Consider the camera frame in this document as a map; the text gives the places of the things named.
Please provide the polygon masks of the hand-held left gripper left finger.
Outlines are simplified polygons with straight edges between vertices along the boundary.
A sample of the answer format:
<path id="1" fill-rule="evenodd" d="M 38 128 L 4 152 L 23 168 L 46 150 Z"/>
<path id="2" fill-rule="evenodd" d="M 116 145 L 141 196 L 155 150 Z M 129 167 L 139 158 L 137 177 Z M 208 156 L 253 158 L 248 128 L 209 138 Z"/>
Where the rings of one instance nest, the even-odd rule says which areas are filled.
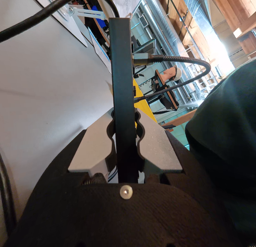
<path id="1" fill-rule="evenodd" d="M 117 163 L 113 140 L 113 109 L 91 124 L 69 165 L 69 172 L 87 172 L 89 176 L 101 173 L 108 176 Z"/>

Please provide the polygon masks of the mannequin head with helmet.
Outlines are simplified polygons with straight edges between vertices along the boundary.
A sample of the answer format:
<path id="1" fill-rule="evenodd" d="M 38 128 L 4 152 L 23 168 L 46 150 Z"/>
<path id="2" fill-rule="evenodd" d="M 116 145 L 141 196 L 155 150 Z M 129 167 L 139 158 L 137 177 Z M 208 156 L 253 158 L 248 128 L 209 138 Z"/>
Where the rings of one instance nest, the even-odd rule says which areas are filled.
<path id="1" fill-rule="evenodd" d="M 167 81 L 179 81 L 180 78 L 182 76 L 182 71 L 180 68 L 178 68 L 176 65 L 169 68 L 169 69 L 166 69 L 164 72 L 163 72 L 163 75 L 162 75 L 162 79 L 164 80 L 164 82 L 167 82 Z"/>

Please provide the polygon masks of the bundle of metal pipes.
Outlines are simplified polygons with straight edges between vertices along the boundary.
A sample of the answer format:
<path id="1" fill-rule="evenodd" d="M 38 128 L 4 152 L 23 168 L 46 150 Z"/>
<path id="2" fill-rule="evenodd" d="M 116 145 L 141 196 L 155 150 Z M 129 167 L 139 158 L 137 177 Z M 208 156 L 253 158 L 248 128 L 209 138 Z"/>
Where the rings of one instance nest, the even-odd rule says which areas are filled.
<path id="1" fill-rule="evenodd" d="M 185 97 L 186 101 L 180 103 L 180 109 L 192 109 L 197 108 L 203 100 L 210 94 L 214 87 L 225 77 L 221 67 L 212 64 L 212 69 L 209 74 L 202 78 L 179 88 L 181 91 L 185 91 L 188 97 Z"/>

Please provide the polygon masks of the instruction sheet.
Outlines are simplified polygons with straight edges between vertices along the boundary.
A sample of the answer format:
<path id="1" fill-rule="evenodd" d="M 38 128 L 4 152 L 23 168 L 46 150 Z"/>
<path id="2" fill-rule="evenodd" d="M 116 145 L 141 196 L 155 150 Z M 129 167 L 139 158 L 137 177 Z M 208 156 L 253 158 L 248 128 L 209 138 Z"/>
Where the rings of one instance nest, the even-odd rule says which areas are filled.
<path id="1" fill-rule="evenodd" d="M 130 13 L 134 13 L 141 0 L 112 0 L 119 12 L 120 18 L 125 18 Z"/>

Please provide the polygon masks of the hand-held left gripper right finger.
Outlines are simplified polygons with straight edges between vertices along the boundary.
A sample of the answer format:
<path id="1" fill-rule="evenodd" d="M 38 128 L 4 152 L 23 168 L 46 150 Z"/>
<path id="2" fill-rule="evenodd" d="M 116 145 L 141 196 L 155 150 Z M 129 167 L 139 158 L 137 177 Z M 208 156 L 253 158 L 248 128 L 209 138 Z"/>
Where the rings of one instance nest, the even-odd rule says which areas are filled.
<path id="1" fill-rule="evenodd" d="M 141 172 L 181 173 L 182 166 L 166 131 L 141 109 L 136 108 L 137 152 L 142 159 Z"/>

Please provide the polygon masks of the wooden beam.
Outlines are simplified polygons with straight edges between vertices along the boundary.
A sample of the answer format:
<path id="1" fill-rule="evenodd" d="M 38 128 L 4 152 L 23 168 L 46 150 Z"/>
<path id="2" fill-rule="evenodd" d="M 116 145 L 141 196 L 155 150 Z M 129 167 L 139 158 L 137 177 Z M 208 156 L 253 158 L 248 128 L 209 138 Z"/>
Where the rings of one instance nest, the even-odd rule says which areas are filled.
<path id="1" fill-rule="evenodd" d="M 193 111 L 190 111 L 190 112 L 188 112 L 188 113 L 186 113 L 186 114 L 184 114 L 184 115 L 182 115 L 182 116 L 180 116 L 180 117 L 178 117 L 178 118 L 176 118 L 176 119 L 174 119 L 170 122 L 167 122 L 167 123 L 163 124 L 162 127 L 165 128 L 165 129 L 169 129 L 169 128 L 174 128 L 174 127 L 177 127 L 181 124 L 184 124 L 184 123 L 190 121 L 193 118 L 196 111 L 197 111 L 197 109 L 195 109 Z"/>

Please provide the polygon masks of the grey desk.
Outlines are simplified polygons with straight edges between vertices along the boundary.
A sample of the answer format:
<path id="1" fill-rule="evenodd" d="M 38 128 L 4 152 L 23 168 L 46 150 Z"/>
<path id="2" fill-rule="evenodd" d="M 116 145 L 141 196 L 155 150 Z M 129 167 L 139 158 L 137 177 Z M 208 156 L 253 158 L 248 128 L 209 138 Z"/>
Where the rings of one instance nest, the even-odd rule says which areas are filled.
<path id="1" fill-rule="evenodd" d="M 53 16 L 0 46 L 1 156 L 19 221 L 39 178 L 113 107 L 111 73 Z"/>

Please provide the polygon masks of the yellow plastic bin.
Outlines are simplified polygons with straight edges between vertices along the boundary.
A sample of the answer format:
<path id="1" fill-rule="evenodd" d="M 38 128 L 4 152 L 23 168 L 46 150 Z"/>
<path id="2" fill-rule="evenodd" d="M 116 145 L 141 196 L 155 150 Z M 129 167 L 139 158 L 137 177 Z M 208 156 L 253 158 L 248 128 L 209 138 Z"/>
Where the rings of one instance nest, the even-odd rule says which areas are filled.
<path id="1" fill-rule="evenodd" d="M 139 89 L 139 86 L 138 86 L 135 79 L 133 79 L 133 85 L 136 87 L 136 96 L 135 97 L 142 97 L 143 93 Z M 153 113 L 150 109 L 150 106 L 148 105 L 146 100 L 142 100 L 138 103 L 135 103 L 134 107 L 139 108 L 140 110 L 142 110 L 147 116 L 149 116 L 153 121 L 155 121 L 157 123 L 157 120 L 155 119 L 155 116 L 153 115 Z"/>

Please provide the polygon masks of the dark green jacket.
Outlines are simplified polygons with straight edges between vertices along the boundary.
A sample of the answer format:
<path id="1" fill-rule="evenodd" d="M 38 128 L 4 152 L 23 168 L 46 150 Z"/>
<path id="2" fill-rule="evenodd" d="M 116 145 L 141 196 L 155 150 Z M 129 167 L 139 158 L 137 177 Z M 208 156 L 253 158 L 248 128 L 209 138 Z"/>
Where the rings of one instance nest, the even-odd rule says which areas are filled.
<path id="1" fill-rule="evenodd" d="M 255 246 L 256 60 L 235 69 L 185 127 L 190 152 L 216 186 L 244 246 Z"/>

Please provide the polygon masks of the long black multiport USB hub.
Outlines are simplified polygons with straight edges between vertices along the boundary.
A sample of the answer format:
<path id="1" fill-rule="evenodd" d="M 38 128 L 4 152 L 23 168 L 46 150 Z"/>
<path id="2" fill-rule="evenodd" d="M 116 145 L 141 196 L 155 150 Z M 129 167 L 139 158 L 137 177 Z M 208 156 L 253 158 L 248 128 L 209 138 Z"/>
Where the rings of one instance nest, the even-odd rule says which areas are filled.
<path id="1" fill-rule="evenodd" d="M 55 0 L 35 15 L 1 31 L 1 43 L 36 26 L 72 0 Z M 121 198 L 118 190 L 139 190 L 139 156 L 136 147 L 130 20 L 120 18 L 112 0 L 105 0 L 115 17 L 110 18 L 110 48 L 116 162 L 119 184 L 90 182 L 87 172 L 68 172 L 75 149 L 82 144 L 89 128 L 72 140 L 45 170 L 35 186 L 19 223 L 4 246 L 43 246 L 50 243 L 82 240 L 89 242 L 128 243 L 135 238 L 141 224 L 137 193 L 131 199 Z"/>

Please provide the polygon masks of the printed paper sheet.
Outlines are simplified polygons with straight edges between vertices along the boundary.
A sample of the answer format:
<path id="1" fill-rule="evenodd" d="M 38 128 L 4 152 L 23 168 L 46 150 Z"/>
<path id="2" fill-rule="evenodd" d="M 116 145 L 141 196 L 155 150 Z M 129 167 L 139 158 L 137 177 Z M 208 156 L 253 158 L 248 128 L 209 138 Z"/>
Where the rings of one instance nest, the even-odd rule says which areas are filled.
<path id="1" fill-rule="evenodd" d="M 90 28 L 88 28 L 88 31 L 89 31 L 89 34 L 90 34 L 90 37 L 91 37 L 91 41 L 93 43 L 94 50 L 95 50 L 96 54 L 99 56 L 101 61 L 105 64 L 105 66 L 107 67 L 108 71 L 110 73 L 112 73 L 111 61 L 110 61 L 109 57 L 107 56 L 107 53 L 100 46 L 99 42 L 96 40 L 96 38 L 93 35 L 93 33 L 92 33 Z"/>

